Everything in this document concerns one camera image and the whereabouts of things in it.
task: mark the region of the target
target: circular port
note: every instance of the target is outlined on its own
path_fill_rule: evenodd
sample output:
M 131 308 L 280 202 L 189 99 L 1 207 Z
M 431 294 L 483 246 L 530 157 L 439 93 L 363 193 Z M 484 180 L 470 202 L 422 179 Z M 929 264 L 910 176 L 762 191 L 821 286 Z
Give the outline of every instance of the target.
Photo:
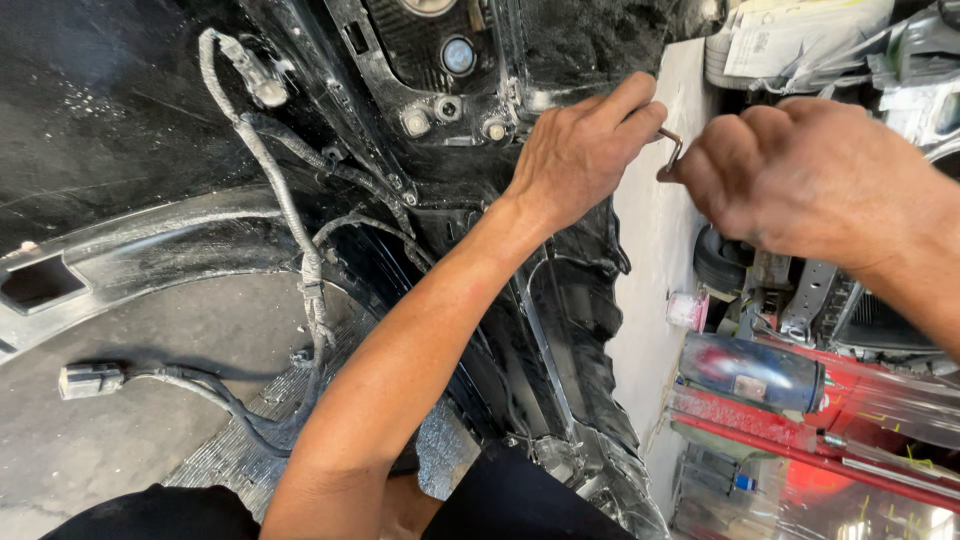
M 454 75 L 465 75 L 473 68 L 476 56 L 473 47 L 462 37 L 453 37 L 444 44 L 441 53 L 444 68 Z
M 446 13 L 457 0 L 400 0 L 403 7 L 424 17 L 435 17 Z

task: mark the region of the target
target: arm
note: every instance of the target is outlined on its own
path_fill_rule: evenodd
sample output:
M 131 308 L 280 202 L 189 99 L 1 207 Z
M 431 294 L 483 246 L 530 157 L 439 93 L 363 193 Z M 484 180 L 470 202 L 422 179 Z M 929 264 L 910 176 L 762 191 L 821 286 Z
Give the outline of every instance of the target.
M 649 75 L 635 74 L 607 98 L 540 117 L 507 191 L 324 392 L 261 538 L 376 537 L 390 466 L 440 399 L 480 318 L 547 237 L 613 192 L 666 117 L 662 104 L 650 103 L 655 87 Z
M 960 184 L 860 107 L 720 116 L 660 179 L 729 238 L 838 264 L 960 360 Z

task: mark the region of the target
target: rectangular slot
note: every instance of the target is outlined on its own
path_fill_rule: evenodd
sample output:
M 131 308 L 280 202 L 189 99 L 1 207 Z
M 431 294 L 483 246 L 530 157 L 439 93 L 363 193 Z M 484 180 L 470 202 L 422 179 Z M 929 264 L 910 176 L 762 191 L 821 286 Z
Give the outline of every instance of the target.
M 0 294 L 21 311 L 53 303 L 83 289 L 86 285 L 66 267 L 61 255 L 12 270 L 0 284 Z
M 370 46 L 367 45 L 367 39 L 363 37 L 363 31 L 360 30 L 360 23 L 353 21 L 344 27 L 344 32 L 347 34 L 347 38 L 350 40 L 350 45 L 353 45 L 353 52 L 360 56 L 370 50 Z

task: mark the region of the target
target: electrical connector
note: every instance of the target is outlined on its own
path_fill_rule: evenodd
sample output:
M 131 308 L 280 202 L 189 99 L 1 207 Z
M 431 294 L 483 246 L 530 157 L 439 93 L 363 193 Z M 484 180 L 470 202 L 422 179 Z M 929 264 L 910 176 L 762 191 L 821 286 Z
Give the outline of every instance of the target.
M 76 400 L 113 394 L 123 386 L 120 366 L 112 363 L 72 364 L 60 368 L 60 398 Z

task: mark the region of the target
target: hand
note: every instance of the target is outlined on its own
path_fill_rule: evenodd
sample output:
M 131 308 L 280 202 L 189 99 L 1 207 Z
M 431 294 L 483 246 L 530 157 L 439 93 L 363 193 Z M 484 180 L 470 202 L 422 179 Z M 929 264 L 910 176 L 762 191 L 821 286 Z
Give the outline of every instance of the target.
M 543 237 L 572 225 L 613 193 L 666 119 L 666 107 L 650 102 L 656 89 L 637 72 L 607 97 L 544 112 L 501 200 L 517 202 Z
M 909 253 L 954 182 L 857 106 L 816 98 L 714 118 L 664 182 L 724 236 L 848 270 Z

